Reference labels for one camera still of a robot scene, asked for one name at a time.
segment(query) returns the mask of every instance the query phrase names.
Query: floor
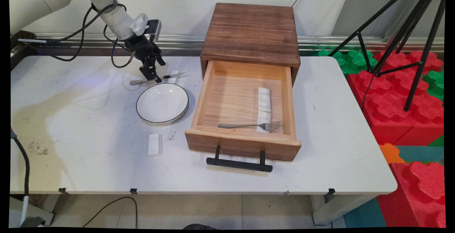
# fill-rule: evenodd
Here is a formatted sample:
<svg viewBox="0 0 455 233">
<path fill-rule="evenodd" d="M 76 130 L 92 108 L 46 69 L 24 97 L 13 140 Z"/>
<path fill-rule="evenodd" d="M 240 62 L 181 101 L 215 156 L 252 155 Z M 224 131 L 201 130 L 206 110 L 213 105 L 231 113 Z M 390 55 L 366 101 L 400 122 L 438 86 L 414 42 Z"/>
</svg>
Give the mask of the floor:
<svg viewBox="0 0 455 233">
<path fill-rule="evenodd" d="M 109 202 L 124 195 L 60 196 L 51 227 L 81 227 Z M 131 195 L 138 203 L 138 228 L 183 229 L 199 223 L 217 229 L 346 228 L 314 226 L 309 196 L 272 195 Z M 119 200 L 93 219 L 90 228 L 134 228 L 135 206 Z"/>
</svg>

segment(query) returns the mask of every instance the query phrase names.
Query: knife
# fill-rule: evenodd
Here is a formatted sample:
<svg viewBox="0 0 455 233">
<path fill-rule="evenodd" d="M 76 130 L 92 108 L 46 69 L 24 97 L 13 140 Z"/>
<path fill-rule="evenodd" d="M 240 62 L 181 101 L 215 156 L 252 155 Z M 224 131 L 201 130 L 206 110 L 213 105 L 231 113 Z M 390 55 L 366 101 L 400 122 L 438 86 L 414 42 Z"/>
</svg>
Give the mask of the knife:
<svg viewBox="0 0 455 233">
<path fill-rule="evenodd" d="M 161 79 L 169 79 L 169 78 L 175 78 L 175 77 L 179 77 L 181 75 L 185 74 L 185 72 L 183 73 L 178 73 L 178 74 L 172 74 L 172 75 L 166 75 L 166 76 L 163 76 Z M 135 85 L 135 84 L 142 84 L 142 83 L 145 83 L 145 82 L 149 82 L 149 81 L 154 81 L 155 79 L 152 79 L 152 80 L 135 80 L 135 81 L 131 81 L 130 82 L 130 85 Z"/>
</svg>

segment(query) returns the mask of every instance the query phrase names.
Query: wooden cabinet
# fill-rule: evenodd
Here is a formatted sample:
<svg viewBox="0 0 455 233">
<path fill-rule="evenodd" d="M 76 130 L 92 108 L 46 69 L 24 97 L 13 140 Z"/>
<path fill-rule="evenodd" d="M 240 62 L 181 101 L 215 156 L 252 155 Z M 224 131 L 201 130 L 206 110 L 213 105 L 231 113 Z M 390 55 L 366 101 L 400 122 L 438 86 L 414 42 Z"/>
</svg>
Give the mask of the wooden cabinet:
<svg viewBox="0 0 455 233">
<path fill-rule="evenodd" d="M 292 85 L 300 66 L 292 7 L 217 3 L 200 55 L 203 86 L 193 122 L 185 131 L 191 150 L 292 161 L 296 138 Z M 218 128 L 219 123 L 257 124 L 258 88 L 270 90 L 269 133 L 256 127 Z"/>
<path fill-rule="evenodd" d="M 200 52 L 203 77 L 209 60 L 287 66 L 294 84 L 300 55 L 293 8 L 217 3 Z"/>
</svg>

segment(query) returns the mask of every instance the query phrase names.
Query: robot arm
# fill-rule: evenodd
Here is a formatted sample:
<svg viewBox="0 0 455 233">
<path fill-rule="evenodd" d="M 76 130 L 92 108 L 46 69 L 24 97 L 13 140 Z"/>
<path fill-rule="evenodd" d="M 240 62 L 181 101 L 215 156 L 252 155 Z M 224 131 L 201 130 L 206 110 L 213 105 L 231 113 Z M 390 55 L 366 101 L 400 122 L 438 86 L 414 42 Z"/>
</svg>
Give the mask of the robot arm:
<svg viewBox="0 0 455 233">
<path fill-rule="evenodd" d="M 58 11 L 70 4 L 71 0 L 10 0 L 10 34 L 14 35 L 23 27 L 40 19 L 47 14 Z M 114 4 L 116 0 L 90 0 L 99 11 Z M 126 40 L 134 35 L 133 19 L 125 9 L 117 6 L 101 14 L 101 19 L 107 24 L 119 40 Z"/>
<path fill-rule="evenodd" d="M 47 14 L 58 11 L 70 4 L 71 0 L 10 0 L 10 35 L 26 27 L 30 23 Z M 125 42 L 128 51 L 134 52 L 135 58 L 142 61 L 143 66 L 139 70 L 147 80 L 155 80 L 160 83 L 161 79 L 156 74 L 155 61 L 161 66 L 166 63 L 161 58 L 161 50 L 153 42 L 157 39 L 161 29 L 161 22 L 148 20 L 141 13 L 132 19 L 122 6 L 117 6 L 117 0 L 90 0 L 96 11 L 107 8 L 101 13 L 100 18 L 107 24 L 109 29 L 121 41 Z M 144 34 L 150 34 L 148 40 Z M 23 42 L 47 42 L 46 40 L 19 40 Z"/>
</svg>

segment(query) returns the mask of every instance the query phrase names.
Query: open drawer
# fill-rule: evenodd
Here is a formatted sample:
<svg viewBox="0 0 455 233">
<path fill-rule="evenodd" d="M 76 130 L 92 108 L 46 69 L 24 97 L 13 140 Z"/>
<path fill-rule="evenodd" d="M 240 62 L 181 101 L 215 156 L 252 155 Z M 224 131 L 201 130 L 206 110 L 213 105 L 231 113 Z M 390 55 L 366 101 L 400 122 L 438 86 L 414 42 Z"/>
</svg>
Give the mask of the open drawer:
<svg viewBox="0 0 455 233">
<path fill-rule="evenodd" d="M 256 127 L 218 128 L 219 123 L 257 124 L 258 88 L 270 89 L 271 121 L 283 127 L 270 133 Z M 300 149 L 296 138 L 291 68 L 209 61 L 190 129 L 190 150 L 292 161 Z"/>
</svg>

